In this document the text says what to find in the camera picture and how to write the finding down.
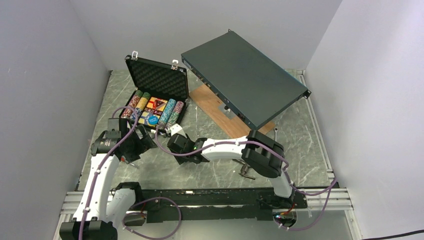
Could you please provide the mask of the blue round button chip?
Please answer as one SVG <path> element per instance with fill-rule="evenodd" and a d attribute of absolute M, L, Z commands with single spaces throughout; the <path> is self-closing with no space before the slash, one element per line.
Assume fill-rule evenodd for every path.
<path fill-rule="evenodd" d="M 151 114 L 146 118 L 146 123 L 148 126 L 155 127 L 159 122 L 159 117 L 157 115 Z"/>

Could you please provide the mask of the red triangular token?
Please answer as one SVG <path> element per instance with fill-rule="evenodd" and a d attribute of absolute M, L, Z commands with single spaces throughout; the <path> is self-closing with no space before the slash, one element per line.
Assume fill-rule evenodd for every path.
<path fill-rule="evenodd" d="M 154 109 L 157 111 L 163 111 L 163 108 L 167 105 L 167 100 L 155 100 Z"/>

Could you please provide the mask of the black poker chip case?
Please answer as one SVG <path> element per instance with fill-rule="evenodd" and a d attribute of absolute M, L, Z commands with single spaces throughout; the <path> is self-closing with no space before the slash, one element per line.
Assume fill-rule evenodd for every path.
<path fill-rule="evenodd" d="M 184 102 L 182 111 L 176 121 L 176 124 L 180 124 L 185 115 L 189 97 L 187 70 L 184 67 L 178 66 L 177 60 L 174 60 L 172 64 L 162 63 L 141 58 L 136 51 L 133 51 L 131 55 L 127 55 L 124 60 L 136 90 L 140 90 L 143 93 L 148 92 L 151 94 L 151 97 L 168 101 L 169 99 L 174 99 L 177 102 Z M 127 101 L 127 104 L 130 102 L 135 91 Z M 142 112 L 144 111 L 160 117 L 162 115 L 162 111 L 145 110 L 145 108 Z M 167 135 L 165 131 L 166 125 L 161 127 L 158 124 L 155 127 L 144 124 L 139 125 L 152 130 L 158 128 L 161 134 Z"/>

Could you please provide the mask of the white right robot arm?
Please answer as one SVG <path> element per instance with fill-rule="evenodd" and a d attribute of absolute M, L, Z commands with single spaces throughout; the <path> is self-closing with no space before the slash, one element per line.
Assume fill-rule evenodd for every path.
<path fill-rule="evenodd" d="M 259 175 L 269 179 L 280 207 L 287 208 L 295 201 L 292 183 L 284 173 L 289 165 L 284 156 L 284 147 L 259 131 L 252 130 L 246 136 L 233 139 L 204 137 L 195 141 L 188 135 L 174 133 L 167 148 L 166 152 L 174 156 L 180 165 L 220 159 L 241 160 Z"/>

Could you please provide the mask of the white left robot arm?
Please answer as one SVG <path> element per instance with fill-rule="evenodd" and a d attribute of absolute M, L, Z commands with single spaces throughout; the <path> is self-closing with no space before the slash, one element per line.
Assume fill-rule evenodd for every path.
<path fill-rule="evenodd" d="M 143 125 L 123 118 L 109 118 L 107 129 L 91 145 L 89 177 L 72 218 L 60 225 L 62 240 L 116 240 L 127 210 L 144 203 L 138 182 L 121 182 L 108 201 L 111 184 L 120 163 L 131 164 L 157 145 Z"/>

